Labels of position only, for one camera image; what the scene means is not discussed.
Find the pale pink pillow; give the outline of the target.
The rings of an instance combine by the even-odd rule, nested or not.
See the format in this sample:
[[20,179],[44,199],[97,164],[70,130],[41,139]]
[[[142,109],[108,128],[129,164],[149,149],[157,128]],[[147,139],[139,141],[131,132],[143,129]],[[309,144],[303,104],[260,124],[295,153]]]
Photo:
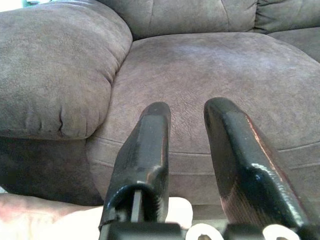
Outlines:
[[98,240],[102,206],[0,193],[0,240]]

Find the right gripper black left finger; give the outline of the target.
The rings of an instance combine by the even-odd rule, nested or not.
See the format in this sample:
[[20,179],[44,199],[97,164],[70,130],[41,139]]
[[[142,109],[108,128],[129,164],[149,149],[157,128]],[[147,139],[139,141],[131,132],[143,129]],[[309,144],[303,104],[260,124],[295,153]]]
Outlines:
[[144,220],[162,222],[169,205],[169,136],[171,113],[154,102],[120,148],[105,196],[101,225],[130,220],[134,192],[142,191]]

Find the dark brown suede sofa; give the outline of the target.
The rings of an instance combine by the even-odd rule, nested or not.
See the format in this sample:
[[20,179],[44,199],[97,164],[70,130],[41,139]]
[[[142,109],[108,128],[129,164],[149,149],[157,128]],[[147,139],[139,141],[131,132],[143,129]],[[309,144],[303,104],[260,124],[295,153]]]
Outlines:
[[320,0],[50,0],[0,12],[0,189],[100,205],[143,109],[171,110],[169,193],[220,198],[203,109],[228,98],[320,212]]

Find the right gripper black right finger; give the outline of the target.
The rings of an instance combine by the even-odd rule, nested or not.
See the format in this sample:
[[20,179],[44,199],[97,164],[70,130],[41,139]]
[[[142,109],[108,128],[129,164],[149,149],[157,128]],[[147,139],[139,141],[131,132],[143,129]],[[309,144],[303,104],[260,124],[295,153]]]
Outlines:
[[204,105],[204,122],[222,209],[231,223],[320,227],[320,217],[279,167],[279,154],[244,111],[215,97]]

